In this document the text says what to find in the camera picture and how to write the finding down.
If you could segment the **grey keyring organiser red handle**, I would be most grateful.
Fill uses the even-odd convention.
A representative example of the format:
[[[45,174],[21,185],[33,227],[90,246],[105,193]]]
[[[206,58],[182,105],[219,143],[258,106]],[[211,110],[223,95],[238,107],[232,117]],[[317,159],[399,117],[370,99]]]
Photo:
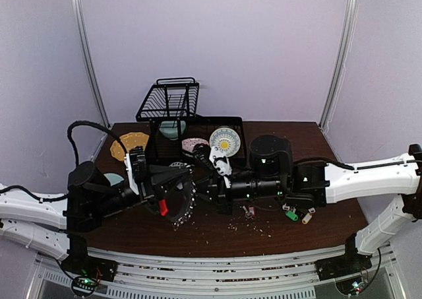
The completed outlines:
[[[188,169],[189,171],[189,175],[174,185],[165,195],[168,209],[165,218],[171,223],[173,230],[177,231],[190,220],[193,214],[193,209],[196,206],[196,185],[190,165],[184,162],[173,162],[169,167]]]

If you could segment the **key with red tag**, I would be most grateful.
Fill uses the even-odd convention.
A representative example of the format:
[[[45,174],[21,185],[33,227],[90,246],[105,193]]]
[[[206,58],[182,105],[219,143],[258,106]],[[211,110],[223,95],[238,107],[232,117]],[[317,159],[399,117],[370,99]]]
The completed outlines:
[[[255,219],[256,218],[256,213],[255,213],[254,207],[252,207],[252,206],[249,206],[249,207],[242,206],[242,209],[245,213],[246,219]]]

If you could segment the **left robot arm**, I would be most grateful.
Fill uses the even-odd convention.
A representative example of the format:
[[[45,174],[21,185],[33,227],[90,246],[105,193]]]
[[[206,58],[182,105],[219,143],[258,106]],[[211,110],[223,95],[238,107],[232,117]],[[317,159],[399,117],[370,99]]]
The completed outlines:
[[[53,257],[68,272],[112,272],[116,262],[90,256],[80,233],[139,205],[179,226],[195,205],[189,165],[148,165],[142,147],[136,147],[125,154],[125,167],[127,177],[111,184],[93,162],[83,162],[69,174],[63,195],[36,195],[21,185],[2,187],[1,235]]]

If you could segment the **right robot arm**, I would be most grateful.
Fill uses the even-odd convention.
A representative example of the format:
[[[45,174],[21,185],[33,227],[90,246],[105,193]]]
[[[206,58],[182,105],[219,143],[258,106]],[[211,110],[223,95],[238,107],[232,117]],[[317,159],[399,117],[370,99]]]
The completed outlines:
[[[291,210],[311,214],[340,201],[393,195],[372,223],[346,240],[344,254],[316,262],[322,279],[371,267],[371,258],[383,243],[405,224],[421,219],[421,147],[417,144],[393,158],[350,165],[325,158],[294,161],[287,139],[262,135],[251,142],[249,167],[238,172],[220,147],[198,144],[193,156],[210,172],[199,190],[222,214],[231,212],[234,201],[274,198]]]

